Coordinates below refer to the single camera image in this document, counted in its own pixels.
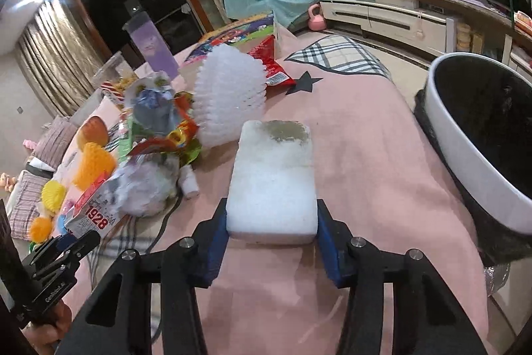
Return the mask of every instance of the hand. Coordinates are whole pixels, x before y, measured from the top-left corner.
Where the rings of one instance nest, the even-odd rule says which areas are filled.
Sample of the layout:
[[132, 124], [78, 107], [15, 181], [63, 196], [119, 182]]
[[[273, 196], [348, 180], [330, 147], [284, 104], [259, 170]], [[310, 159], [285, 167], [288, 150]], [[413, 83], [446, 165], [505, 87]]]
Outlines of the hand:
[[63, 301], [59, 301], [53, 311], [58, 318], [55, 326], [30, 324], [22, 330], [39, 355], [53, 355], [55, 349], [52, 348], [52, 343], [62, 340], [72, 323], [72, 312]]

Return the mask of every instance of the floor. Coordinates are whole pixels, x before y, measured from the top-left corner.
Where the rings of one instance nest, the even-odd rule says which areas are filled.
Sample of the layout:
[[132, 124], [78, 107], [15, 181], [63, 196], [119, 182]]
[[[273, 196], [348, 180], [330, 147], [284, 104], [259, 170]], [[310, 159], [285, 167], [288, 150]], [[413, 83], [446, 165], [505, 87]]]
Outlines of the floor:
[[[379, 43], [370, 42], [372, 46]], [[414, 96], [424, 87], [429, 63], [421, 59], [409, 62], [405, 53], [397, 50], [397, 56], [390, 53], [389, 47], [383, 50], [368, 47], [391, 72], [392, 79], [410, 108], [414, 108]], [[488, 300], [489, 335], [488, 341], [500, 355], [510, 347], [527, 319], [532, 314], [532, 259], [514, 262], [506, 285]]]

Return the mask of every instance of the purple water bottle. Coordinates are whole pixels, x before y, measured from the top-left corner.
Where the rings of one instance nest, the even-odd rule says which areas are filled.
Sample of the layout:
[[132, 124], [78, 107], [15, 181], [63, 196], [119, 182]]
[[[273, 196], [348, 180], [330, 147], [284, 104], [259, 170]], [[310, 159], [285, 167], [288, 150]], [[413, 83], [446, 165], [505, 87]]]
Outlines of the purple water bottle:
[[177, 77], [179, 65], [145, 11], [135, 14], [122, 29], [129, 33], [153, 71], [166, 72], [170, 80]]

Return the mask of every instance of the pink kettlebell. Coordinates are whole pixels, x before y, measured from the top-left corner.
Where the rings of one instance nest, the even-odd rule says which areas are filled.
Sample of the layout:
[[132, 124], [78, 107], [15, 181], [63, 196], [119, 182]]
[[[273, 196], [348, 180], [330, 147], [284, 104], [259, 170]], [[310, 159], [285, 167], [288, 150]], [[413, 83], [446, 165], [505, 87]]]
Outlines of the pink kettlebell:
[[325, 19], [321, 14], [314, 14], [314, 10], [316, 8], [320, 8], [320, 4], [315, 3], [309, 8], [309, 28], [312, 31], [323, 31], [327, 28], [327, 24], [325, 23]]

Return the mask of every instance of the crumpled plastic bag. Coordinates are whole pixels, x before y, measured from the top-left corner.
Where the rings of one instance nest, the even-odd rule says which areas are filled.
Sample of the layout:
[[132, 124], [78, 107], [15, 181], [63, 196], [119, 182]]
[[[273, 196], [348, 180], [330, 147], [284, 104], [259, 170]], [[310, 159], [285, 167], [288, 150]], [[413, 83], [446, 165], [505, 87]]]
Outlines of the crumpled plastic bag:
[[122, 163], [105, 185], [112, 214], [151, 217], [163, 211], [166, 200], [177, 195], [176, 175], [147, 158]]

